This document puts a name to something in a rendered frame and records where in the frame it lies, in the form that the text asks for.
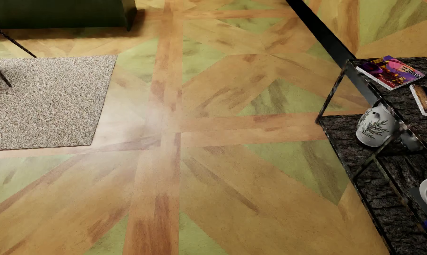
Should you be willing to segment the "dark bark-textured shelf unit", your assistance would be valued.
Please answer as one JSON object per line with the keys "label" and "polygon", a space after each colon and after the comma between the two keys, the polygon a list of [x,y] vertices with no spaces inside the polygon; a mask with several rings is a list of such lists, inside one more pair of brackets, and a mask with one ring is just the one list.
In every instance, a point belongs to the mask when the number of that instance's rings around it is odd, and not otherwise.
{"label": "dark bark-textured shelf unit", "polygon": [[[346,71],[343,67],[317,119],[338,159],[357,191],[391,255],[427,255],[427,205],[419,192],[427,179],[427,117],[423,116],[410,85],[427,87],[427,58],[397,58],[425,76],[387,90],[358,72],[377,97],[372,107],[382,103],[398,122],[397,130],[377,148],[356,138],[363,114],[324,115]],[[356,69],[375,59],[351,59]]]}

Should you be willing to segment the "white teapot with leaf print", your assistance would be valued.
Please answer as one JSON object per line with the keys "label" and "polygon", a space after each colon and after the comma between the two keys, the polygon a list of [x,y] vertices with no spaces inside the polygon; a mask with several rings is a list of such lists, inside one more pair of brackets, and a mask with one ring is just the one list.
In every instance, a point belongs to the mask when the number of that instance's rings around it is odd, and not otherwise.
{"label": "white teapot with leaf print", "polygon": [[365,146],[377,148],[397,130],[398,122],[392,113],[379,103],[369,108],[359,119],[356,138]]}

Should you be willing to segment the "black baseboard strip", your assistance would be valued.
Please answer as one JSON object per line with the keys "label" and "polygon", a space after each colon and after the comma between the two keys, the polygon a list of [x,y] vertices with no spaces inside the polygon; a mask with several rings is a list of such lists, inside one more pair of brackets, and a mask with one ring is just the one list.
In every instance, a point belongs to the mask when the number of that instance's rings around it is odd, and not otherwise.
{"label": "black baseboard strip", "polygon": [[378,99],[369,89],[363,77],[352,66],[349,60],[355,59],[355,56],[346,48],[346,46],[334,35],[334,33],[319,19],[319,17],[310,9],[303,0],[285,0],[295,11],[302,22],[307,26],[314,37],[324,47],[336,64],[343,68],[346,67],[345,75],[351,80],[361,95],[369,104],[374,104]]}

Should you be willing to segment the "dark green cabinet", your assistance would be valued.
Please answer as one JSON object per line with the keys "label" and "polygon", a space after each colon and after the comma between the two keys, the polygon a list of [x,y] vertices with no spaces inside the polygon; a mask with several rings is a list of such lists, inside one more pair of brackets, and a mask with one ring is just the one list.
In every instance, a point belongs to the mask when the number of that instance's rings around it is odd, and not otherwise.
{"label": "dark green cabinet", "polygon": [[130,30],[136,14],[135,0],[0,0],[0,27],[4,29]]}

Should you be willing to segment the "beige speckled rug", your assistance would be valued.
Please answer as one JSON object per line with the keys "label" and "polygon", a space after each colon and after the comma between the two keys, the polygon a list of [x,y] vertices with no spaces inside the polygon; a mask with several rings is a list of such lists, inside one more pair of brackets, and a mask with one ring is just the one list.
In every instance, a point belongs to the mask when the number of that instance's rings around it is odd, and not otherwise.
{"label": "beige speckled rug", "polygon": [[91,145],[117,58],[0,59],[0,150]]}

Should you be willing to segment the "purple cover magazine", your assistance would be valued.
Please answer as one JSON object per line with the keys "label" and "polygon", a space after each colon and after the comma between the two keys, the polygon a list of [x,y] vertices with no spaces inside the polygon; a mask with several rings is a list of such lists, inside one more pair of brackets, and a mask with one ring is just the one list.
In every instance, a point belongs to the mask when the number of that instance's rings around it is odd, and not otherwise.
{"label": "purple cover magazine", "polygon": [[390,55],[360,64],[356,69],[387,90],[395,90],[425,76]]}

